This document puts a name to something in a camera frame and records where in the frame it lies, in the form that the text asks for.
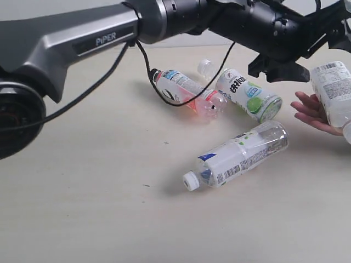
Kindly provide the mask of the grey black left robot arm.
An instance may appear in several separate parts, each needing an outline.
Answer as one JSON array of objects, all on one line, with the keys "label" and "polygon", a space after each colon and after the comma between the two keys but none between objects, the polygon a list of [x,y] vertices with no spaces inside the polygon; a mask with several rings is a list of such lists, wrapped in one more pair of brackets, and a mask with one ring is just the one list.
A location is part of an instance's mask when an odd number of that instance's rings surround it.
[{"label": "grey black left robot arm", "polygon": [[297,63],[321,46],[350,51],[350,1],[301,15],[283,1],[124,1],[106,7],[1,22],[1,158],[26,148],[60,102],[68,68],[118,44],[154,44],[208,30],[258,53],[248,73],[307,82]]}]

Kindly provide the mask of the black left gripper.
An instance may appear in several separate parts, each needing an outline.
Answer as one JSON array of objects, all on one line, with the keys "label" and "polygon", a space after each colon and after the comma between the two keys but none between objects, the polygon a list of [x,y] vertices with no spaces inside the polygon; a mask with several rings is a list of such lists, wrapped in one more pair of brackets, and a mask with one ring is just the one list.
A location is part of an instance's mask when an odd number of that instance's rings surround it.
[{"label": "black left gripper", "polygon": [[[322,8],[316,1],[316,11],[301,15],[282,1],[254,2],[254,43],[260,53],[249,65],[248,74],[259,77],[269,70],[270,59],[311,57],[327,43],[331,49],[350,52],[350,1],[335,1]],[[310,72],[298,63],[282,64],[266,73],[274,82],[310,81]]]}]

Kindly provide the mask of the person's open hand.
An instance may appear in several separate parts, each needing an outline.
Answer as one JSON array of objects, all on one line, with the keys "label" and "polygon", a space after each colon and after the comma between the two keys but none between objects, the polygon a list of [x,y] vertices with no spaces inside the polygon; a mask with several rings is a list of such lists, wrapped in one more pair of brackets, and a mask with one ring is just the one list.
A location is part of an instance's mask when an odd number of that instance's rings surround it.
[{"label": "person's open hand", "polygon": [[299,101],[291,102],[297,112],[295,117],[301,122],[319,130],[335,136],[343,136],[343,133],[330,126],[324,108],[322,107],[316,94],[308,95],[304,92],[295,92]]}]

